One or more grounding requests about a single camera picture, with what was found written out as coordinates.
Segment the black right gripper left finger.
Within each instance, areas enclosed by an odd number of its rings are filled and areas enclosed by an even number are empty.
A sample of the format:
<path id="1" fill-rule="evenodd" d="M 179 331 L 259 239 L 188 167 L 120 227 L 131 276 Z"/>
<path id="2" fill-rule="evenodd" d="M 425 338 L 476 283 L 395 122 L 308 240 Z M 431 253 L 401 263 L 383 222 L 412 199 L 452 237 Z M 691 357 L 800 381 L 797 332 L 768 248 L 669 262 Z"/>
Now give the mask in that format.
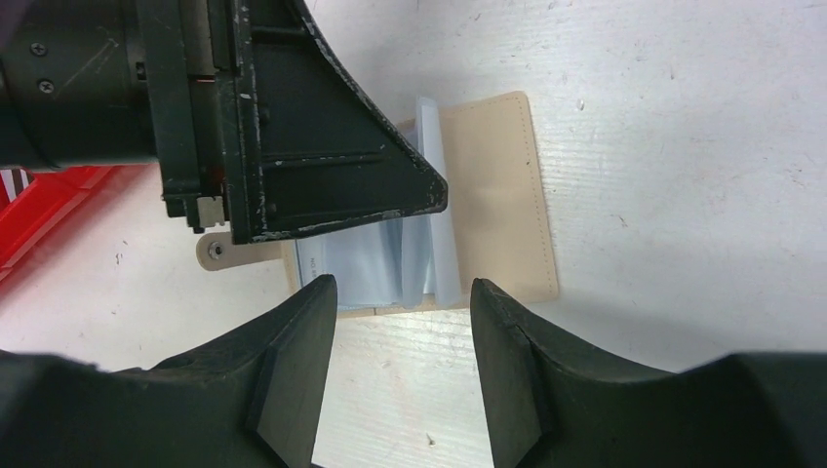
<path id="1" fill-rule="evenodd" d="M 1 355 L 5 467 L 308 467 L 337 290 L 313 280 L 276 308 L 149 370 Z"/>

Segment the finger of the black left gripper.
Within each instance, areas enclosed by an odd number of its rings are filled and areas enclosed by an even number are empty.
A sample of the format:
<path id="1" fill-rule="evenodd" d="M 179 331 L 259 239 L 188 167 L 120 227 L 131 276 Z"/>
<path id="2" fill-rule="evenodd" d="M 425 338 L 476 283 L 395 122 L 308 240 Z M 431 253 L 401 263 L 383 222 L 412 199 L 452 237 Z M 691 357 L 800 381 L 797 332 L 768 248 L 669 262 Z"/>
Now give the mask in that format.
<path id="1" fill-rule="evenodd" d="M 231 1 L 237 245 L 442 212 L 448 185 L 336 57 L 302 1 Z"/>

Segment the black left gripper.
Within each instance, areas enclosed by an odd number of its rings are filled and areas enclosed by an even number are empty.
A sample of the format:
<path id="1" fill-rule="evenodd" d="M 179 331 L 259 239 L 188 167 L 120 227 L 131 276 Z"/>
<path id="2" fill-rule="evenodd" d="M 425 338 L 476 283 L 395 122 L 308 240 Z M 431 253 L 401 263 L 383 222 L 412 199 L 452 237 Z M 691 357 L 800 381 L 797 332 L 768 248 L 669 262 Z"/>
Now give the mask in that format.
<path id="1" fill-rule="evenodd" d="M 217 1 L 28 1 L 1 50 L 1 165 L 157 163 L 171 217 L 225 223 Z"/>

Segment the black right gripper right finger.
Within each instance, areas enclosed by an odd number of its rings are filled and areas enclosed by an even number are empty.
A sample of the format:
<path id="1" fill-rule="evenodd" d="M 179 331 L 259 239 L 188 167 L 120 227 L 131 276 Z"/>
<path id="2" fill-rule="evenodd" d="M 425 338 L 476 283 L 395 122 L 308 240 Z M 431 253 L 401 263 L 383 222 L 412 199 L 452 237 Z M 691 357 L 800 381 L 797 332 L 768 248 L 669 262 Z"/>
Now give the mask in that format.
<path id="1" fill-rule="evenodd" d="M 672 373 L 601 349 L 487 279 L 470 317 L 497 467 L 822 467 L 826 357 L 740 352 Z"/>

